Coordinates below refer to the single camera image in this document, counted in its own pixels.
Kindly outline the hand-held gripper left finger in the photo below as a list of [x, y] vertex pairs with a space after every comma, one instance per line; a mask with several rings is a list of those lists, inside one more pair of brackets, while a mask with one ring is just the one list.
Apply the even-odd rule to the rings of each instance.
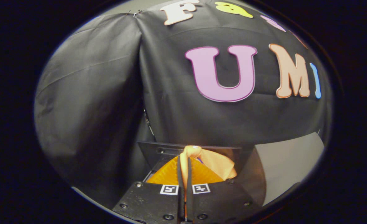
[[181, 177], [175, 156], [162, 156], [143, 181], [135, 181], [112, 209], [115, 213], [140, 224], [180, 224], [185, 222], [185, 203], [182, 181], [175, 184], [154, 184], [148, 181], [170, 160], [174, 160], [172, 174]]

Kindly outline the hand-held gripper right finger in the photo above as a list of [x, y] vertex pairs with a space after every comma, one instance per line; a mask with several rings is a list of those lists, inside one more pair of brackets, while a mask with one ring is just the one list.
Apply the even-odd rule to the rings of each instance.
[[234, 224], [250, 218], [261, 206], [236, 180], [195, 184], [206, 166], [189, 158], [186, 220], [192, 224]]

